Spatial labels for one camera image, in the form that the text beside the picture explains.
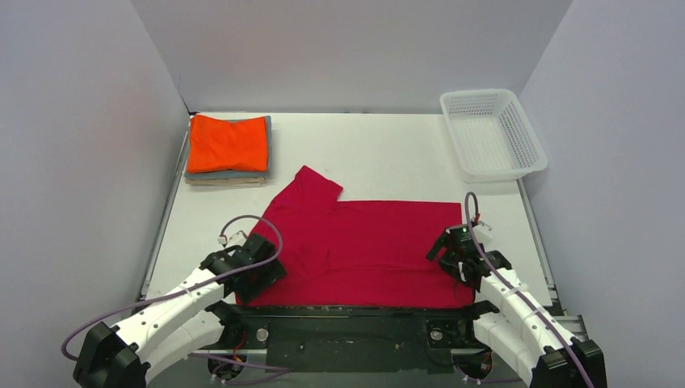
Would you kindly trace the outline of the red t shirt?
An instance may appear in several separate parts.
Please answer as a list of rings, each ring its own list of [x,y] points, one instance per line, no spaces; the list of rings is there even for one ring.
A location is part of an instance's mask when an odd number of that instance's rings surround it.
[[[254,306],[381,306],[456,309],[473,291],[427,259],[459,225],[453,202],[340,200],[343,188],[309,167],[267,206],[256,234],[282,241],[285,277]]]

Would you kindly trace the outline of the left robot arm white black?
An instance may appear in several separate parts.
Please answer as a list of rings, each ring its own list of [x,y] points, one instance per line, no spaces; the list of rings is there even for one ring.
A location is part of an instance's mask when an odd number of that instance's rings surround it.
[[[230,294],[249,302],[285,275],[274,243],[253,234],[241,245],[209,254],[158,301],[112,326],[86,333],[73,378],[81,387],[144,387],[160,372],[210,345],[246,339]]]

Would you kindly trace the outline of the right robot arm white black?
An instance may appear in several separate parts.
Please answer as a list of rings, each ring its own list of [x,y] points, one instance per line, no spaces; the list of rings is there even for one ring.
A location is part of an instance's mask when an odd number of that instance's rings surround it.
[[[441,269],[483,296],[476,315],[456,327],[460,342],[484,344],[529,387],[605,387],[601,348],[579,339],[527,290],[499,251],[485,251],[469,225],[447,228],[427,254]]]

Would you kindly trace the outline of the beige folded t shirt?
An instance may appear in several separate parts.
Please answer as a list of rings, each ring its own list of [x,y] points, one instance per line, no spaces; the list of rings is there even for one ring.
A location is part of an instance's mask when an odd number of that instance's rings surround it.
[[[226,179],[189,179],[185,183],[192,186],[217,186],[217,187],[242,187],[262,186],[266,183],[265,177],[237,177]]]

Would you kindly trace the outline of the white plastic basket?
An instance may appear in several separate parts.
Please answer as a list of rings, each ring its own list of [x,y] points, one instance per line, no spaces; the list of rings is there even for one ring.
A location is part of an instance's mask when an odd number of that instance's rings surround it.
[[[439,103],[465,182],[522,179],[547,168],[539,138],[512,91],[452,91]]]

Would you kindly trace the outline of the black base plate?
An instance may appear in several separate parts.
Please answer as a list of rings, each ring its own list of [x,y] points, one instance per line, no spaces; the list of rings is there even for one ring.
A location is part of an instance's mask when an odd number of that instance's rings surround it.
[[[473,328],[483,310],[220,303],[211,311],[221,336],[205,350],[264,355],[268,365],[296,373],[449,373],[459,363],[490,360]]]

